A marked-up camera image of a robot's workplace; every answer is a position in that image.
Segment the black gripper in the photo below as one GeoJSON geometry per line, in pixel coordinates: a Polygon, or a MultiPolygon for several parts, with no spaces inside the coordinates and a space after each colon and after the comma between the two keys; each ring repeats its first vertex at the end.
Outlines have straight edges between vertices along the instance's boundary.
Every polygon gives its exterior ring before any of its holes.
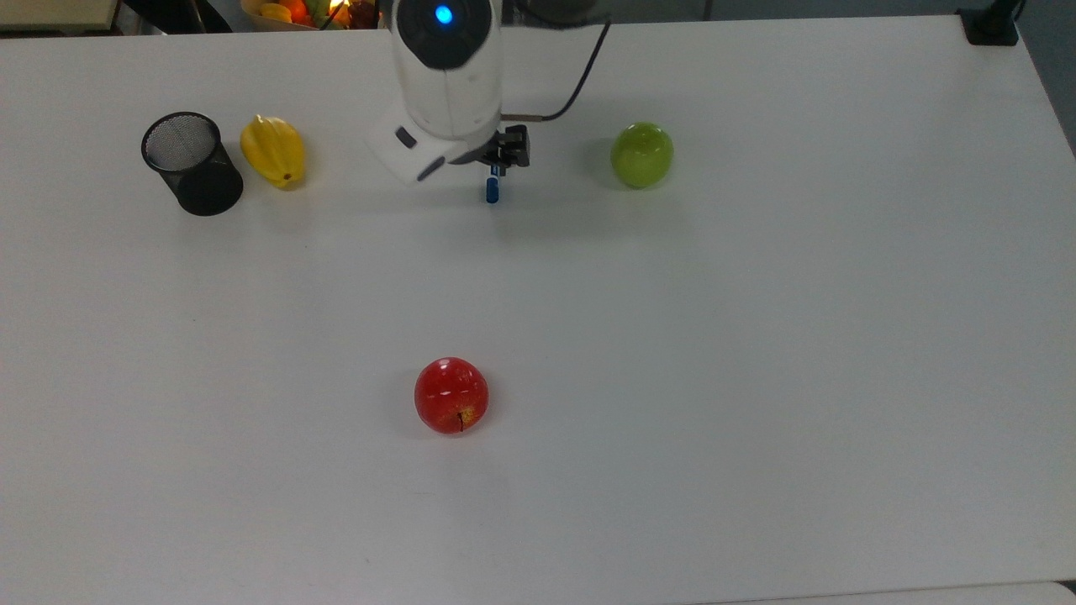
{"type": "Polygon", "coordinates": [[[530,167],[530,135],[526,125],[512,125],[495,133],[476,152],[476,161],[489,167],[530,167]]]}

